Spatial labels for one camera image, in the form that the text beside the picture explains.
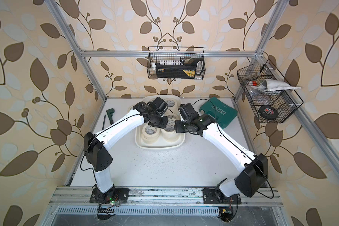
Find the white plastic storage tray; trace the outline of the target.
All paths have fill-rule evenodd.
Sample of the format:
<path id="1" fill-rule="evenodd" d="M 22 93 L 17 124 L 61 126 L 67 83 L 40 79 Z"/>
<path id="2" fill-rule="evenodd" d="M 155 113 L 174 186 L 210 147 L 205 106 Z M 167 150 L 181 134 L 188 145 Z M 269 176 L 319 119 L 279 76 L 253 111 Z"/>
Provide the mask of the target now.
<path id="1" fill-rule="evenodd" d="M 153 101 L 157 97 L 162 98 L 164 101 L 168 98 L 176 100 L 178 106 L 175 107 L 174 109 L 168 108 L 168 110 L 165 112 L 164 116 L 167 116 L 168 120 L 174 120 L 175 121 L 175 120 L 181 119 L 181 116 L 178 112 L 178 108 L 180 107 L 181 100 L 180 100 L 180 98 L 178 98 L 176 96 L 172 96 L 172 95 L 149 96 L 149 97 L 144 98 L 142 101 L 145 102 L 145 103 L 148 103 L 150 101 Z M 163 138 L 162 133 L 160 132 L 160 136 L 155 143 L 146 144 L 141 139 L 142 129 L 143 129 L 144 125 L 146 125 L 146 124 L 148 124 L 148 123 L 144 122 L 144 124 L 136 127 L 135 143 L 140 148 L 147 149 L 147 150 L 172 150 L 172 149 L 176 149 L 176 148 L 180 147 L 185 141 L 185 135 L 183 133 L 179 133 L 180 137 L 176 141 L 168 142 L 167 140 L 165 140 Z"/>

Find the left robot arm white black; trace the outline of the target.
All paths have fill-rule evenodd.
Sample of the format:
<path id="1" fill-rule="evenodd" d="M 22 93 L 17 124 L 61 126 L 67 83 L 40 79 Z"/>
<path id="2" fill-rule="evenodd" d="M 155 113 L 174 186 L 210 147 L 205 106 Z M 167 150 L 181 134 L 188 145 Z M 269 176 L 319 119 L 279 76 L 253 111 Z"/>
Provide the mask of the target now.
<path id="1" fill-rule="evenodd" d="M 84 156 L 91 165 L 96 187 L 101 193 L 108 193 L 114 187 L 110 173 L 113 158 L 109 150 L 122 137 L 145 123 L 164 129 L 168 123 L 168 117 L 164 115 L 167 110 L 168 104 L 160 97 L 148 103 L 142 101 L 113 125 L 96 134 L 88 132 L 84 136 Z"/>

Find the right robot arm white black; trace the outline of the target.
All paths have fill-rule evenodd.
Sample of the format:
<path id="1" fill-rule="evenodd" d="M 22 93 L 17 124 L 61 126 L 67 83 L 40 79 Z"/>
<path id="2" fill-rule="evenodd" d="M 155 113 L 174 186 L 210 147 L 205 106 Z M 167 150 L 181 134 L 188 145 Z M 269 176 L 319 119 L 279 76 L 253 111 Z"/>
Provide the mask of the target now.
<path id="1" fill-rule="evenodd" d="M 176 133 L 194 133 L 210 141 L 235 166 L 233 179 L 225 179 L 217 185 L 224 197 L 242 193 L 253 197 L 268 182 L 268 160 L 263 154 L 247 150 L 219 126 L 216 118 L 199 113 L 190 103 L 178 109 L 181 119 L 175 121 Z"/>

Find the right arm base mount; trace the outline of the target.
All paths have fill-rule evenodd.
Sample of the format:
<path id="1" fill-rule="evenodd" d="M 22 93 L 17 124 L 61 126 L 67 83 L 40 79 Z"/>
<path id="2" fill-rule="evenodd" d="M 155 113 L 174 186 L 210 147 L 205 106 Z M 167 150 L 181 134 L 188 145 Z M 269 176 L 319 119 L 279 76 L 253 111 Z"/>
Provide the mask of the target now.
<path id="1" fill-rule="evenodd" d="M 241 204 L 241 198 L 239 194 L 226 197 L 216 188 L 204 188 L 202 190 L 204 204 L 218 204 L 218 205 L 232 205 Z"/>

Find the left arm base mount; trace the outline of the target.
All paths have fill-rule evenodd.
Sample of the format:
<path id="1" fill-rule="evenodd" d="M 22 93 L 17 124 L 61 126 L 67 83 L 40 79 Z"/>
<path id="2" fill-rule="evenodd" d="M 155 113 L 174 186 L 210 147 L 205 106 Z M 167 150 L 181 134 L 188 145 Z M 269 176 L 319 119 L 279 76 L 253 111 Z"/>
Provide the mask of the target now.
<path id="1" fill-rule="evenodd" d="M 94 185 L 91 191 L 90 203 L 119 205 L 127 202 L 130 190 L 128 188 L 115 188 L 115 186 L 113 186 L 107 192 L 102 193 L 97 188 L 97 185 Z"/>

